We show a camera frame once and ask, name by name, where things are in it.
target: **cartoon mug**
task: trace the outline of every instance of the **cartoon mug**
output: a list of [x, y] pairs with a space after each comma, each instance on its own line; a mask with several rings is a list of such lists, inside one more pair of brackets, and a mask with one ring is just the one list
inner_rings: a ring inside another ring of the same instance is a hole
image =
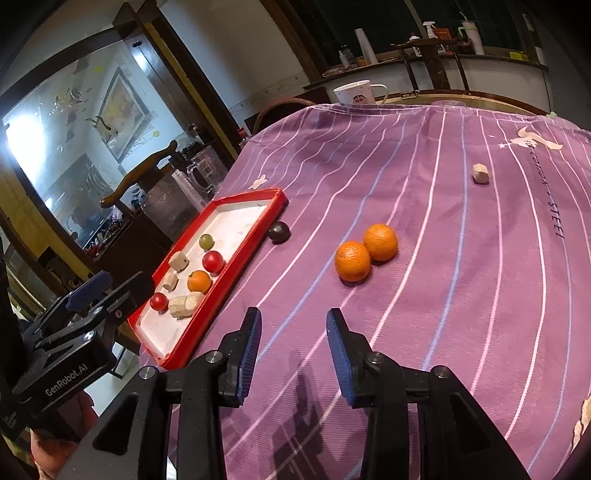
[[354, 105], [358, 103], [376, 103], [371, 87], [381, 87], [386, 90], [384, 100], [381, 102], [385, 103], [388, 98], [388, 87], [382, 83], [370, 83], [370, 80], [348, 83], [335, 88], [334, 92], [340, 103], [352, 103]]

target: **human hand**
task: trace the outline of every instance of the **human hand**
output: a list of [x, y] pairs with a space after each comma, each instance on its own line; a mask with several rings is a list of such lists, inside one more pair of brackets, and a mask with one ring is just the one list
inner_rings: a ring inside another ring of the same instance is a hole
[[[92, 408], [95, 404], [87, 393], [80, 392], [78, 394], [78, 403], [82, 412], [82, 429], [86, 434], [96, 423], [98, 415]], [[43, 439], [31, 431], [31, 454], [39, 470], [40, 479], [55, 478], [77, 447], [78, 444], [75, 442]]]

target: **red cherry tomato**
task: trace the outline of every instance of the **red cherry tomato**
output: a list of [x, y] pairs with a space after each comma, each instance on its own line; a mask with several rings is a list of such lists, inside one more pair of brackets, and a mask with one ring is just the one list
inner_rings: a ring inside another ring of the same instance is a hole
[[203, 268], [210, 273], [220, 273], [224, 266], [224, 259], [220, 252], [210, 250], [203, 256]]
[[156, 292], [150, 298], [150, 306], [156, 310], [156, 312], [163, 312], [168, 308], [168, 298], [164, 293]]

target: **table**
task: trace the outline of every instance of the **table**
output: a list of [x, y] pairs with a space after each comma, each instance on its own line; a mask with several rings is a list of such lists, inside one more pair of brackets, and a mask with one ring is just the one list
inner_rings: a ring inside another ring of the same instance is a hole
[[407, 98], [389, 98], [386, 103], [397, 105], [432, 105], [433, 102], [463, 102], [470, 108], [486, 109], [495, 112], [517, 113], [519, 115], [544, 115], [545, 112], [524, 102], [508, 99], [491, 93], [474, 92], [472, 95], [453, 92], [425, 93]]
[[[561, 119], [382, 105], [314, 106], [250, 140], [219, 195], [264, 174], [290, 200], [292, 237], [263, 244], [196, 352], [261, 309], [251, 394], [222, 412], [228, 478], [358, 474], [366, 416], [340, 396], [324, 332], [340, 307], [401, 365], [448, 365], [532, 478], [549, 480], [589, 395], [589, 140]], [[476, 162], [491, 184], [471, 182]], [[399, 255], [344, 285], [336, 247], [378, 222], [397, 231]], [[411, 445], [416, 459], [416, 435]]]

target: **mandarin orange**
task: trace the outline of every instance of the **mandarin orange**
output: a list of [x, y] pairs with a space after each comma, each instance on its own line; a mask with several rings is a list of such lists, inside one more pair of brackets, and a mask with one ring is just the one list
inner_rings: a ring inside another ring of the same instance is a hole
[[398, 253], [396, 233], [384, 223], [369, 227], [363, 235], [363, 244], [374, 260], [387, 262]]
[[345, 281], [364, 280], [371, 270], [368, 250], [359, 242], [345, 242], [335, 253], [336, 271]]
[[207, 272], [203, 270], [196, 270], [191, 273], [187, 279], [187, 287], [189, 291], [200, 291], [205, 293], [212, 285], [212, 279]]

